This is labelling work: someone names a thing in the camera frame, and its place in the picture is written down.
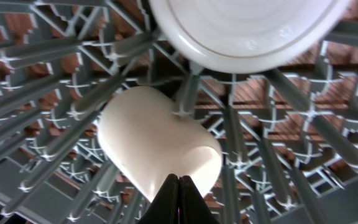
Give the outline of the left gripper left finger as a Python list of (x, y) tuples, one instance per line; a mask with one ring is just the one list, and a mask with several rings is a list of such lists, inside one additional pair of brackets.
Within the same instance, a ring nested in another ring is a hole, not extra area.
[(169, 174), (138, 224), (178, 224), (179, 179)]

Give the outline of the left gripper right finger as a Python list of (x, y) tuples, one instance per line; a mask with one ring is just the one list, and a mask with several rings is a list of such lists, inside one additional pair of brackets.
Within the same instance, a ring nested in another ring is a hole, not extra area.
[(191, 177), (180, 177), (180, 224), (219, 224), (199, 193)]

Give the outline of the cream white cup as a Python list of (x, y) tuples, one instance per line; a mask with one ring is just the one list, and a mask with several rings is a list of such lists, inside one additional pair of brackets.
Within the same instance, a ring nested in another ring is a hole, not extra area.
[(150, 202), (170, 174), (190, 176), (204, 197), (221, 171), (218, 140), (191, 116), (175, 115), (173, 107), (160, 91), (137, 86), (110, 100), (99, 120), (101, 149)]

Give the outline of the grey white small bowl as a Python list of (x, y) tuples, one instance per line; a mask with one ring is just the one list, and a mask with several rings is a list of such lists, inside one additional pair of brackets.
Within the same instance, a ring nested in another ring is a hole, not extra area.
[(310, 49), (350, 0), (150, 0), (155, 20), (185, 58), (224, 73), (257, 73)]

